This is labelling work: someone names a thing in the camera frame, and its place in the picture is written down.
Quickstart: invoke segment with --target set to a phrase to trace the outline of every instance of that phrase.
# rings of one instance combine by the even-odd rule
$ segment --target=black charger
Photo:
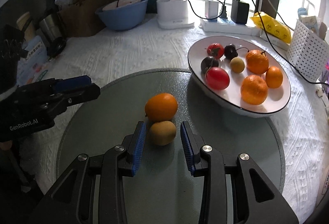
[[[249,4],[240,0],[232,0],[231,19],[236,24],[246,24]]]

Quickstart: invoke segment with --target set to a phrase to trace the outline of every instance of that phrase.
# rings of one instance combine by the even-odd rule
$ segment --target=round glass table
[[[83,104],[62,137],[57,177],[80,153],[100,155],[120,144],[134,132],[138,121],[147,121],[144,106],[148,99],[164,92],[174,95],[179,105],[172,120],[177,135],[162,147],[146,140],[136,176],[123,178],[129,224],[198,223],[203,177],[194,178],[187,170],[179,134],[182,121],[188,121],[193,132],[223,154],[249,154],[282,192],[285,161],[271,120],[240,116],[219,106],[182,69],[128,75],[102,88],[97,100]]]

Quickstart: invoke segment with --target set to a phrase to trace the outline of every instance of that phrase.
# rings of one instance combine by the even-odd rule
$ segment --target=yellow snack bag
[[[285,43],[291,42],[291,33],[287,26],[281,24],[279,21],[275,20],[273,17],[269,16],[264,12],[260,12],[262,17],[265,29],[268,33],[276,36],[280,40],[284,41]],[[254,22],[256,26],[263,29],[263,25],[258,13],[255,13],[251,20]]]

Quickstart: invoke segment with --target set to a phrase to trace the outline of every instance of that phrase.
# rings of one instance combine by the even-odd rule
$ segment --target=white plastic basket
[[[306,79],[315,82],[329,59],[329,45],[297,20],[287,57]]]

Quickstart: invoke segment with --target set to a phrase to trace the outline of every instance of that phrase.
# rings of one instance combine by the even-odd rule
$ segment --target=person's hand
[[[12,145],[13,145],[12,140],[5,141],[5,142],[0,142],[0,149],[3,150],[3,151],[8,151],[8,150],[10,150]]]

